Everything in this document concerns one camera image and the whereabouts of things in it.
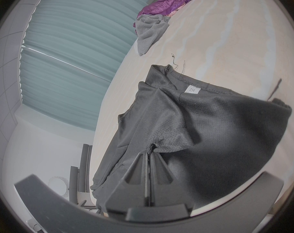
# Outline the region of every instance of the curtain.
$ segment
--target curtain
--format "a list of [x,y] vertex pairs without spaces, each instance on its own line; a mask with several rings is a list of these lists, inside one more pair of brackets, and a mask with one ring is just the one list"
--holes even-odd
[[20,60],[22,101],[62,122],[95,130],[102,99],[137,39],[147,0],[41,0]]

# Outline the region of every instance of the gray waffle-textured fabric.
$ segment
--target gray waffle-textured fabric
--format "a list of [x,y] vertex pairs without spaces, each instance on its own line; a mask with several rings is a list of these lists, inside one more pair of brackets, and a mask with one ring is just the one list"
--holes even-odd
[[[185,93],[189,85],[198,94]],[[262,101],[153,65],[94,175],[91,190],[105,202],[137,154],[155,144],[195,201],[211,203],[255,175],[271,158],[291,115],[281,100]]]
[[136,19],[137,51],[140,56],[148,52],[151,45],[164,34],[169,26],[169,19],[163,15],[141,15]]

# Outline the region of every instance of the clothing tag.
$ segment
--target clothing tag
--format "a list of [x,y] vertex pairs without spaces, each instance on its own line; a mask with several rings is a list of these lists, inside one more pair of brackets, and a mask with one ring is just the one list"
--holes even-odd
[[198,94],[201,88],[195,87],[193,85],[189,85],[188,88],[185,90],[185,93],[193,93]]

